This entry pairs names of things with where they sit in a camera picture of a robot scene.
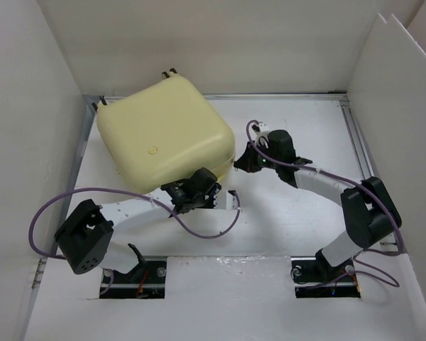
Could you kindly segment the yellow suitcase with black lining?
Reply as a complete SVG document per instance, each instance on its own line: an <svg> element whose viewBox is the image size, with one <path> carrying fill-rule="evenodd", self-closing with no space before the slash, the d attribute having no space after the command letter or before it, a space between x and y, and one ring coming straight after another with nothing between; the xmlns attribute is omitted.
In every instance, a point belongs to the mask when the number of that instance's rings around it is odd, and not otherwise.
<svg viewBox="0 0 426 341"><path fill-rule="evenodd" d="M231 127L172 68L163 79L95 108L97 127L127 187L146 194L206 168L223 180L236 155Z"/></svg>

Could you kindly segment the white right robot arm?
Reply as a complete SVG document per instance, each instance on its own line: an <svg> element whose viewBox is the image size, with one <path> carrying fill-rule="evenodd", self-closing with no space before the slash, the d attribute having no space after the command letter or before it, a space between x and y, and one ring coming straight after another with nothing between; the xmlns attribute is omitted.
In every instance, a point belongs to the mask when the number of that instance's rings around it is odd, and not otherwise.
<svg viewBox="0 0 426 341"><path fill-rule="evenodd" d="M284 183L317 194L342 209L345 230L315 254L315 281L332 280L353 256L399 232L400 214L380 178L356 181L319 169L296 154L286 130L270 131L261 122L250 121L246 133L256 136L248 138L244 154L234 161L235 168L247 173L272 169Z"/></svg>

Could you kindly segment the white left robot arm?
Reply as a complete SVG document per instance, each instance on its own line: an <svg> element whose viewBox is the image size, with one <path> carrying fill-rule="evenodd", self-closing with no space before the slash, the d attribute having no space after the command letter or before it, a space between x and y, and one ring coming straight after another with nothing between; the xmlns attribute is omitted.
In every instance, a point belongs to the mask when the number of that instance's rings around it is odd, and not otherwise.
<svg viewBox="0 0 426 341"><path fill-rule="evenodd" d="M197 208L213 208L221 189L217 177L201 168L188 179L166 183L129 200L104 205L84 200L57 230L55 241L76 275L100 266L119 272L131 283L140 281L147 261L134 244L129 244L129 248L137 259L114 260L107 254L113 234Z"/></svg>

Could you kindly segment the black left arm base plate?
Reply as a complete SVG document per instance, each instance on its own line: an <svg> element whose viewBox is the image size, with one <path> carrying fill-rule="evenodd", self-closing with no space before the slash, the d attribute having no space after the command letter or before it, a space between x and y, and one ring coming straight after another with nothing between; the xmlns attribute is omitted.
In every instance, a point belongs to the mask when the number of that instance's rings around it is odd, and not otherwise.
<svg viewBox="0 0 426 341"><path fill-rule="evenodd" d="M164 299L167 258L146 258L138 248L129 243L136 256L136 265L127 273L105 269L99 289L100 299Z"/></svg>

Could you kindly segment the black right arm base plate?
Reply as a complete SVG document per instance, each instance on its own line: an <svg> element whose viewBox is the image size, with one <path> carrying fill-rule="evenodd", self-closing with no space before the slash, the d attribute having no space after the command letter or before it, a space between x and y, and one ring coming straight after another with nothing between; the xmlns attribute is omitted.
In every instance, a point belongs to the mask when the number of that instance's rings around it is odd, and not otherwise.
<svg viewBox="0 0 426 341"><path fill-rule="evenodd" d="M314 256L290 257L290 277L296 298L360 298L352 258L338 266L330 266L318 251Z"/></svg>

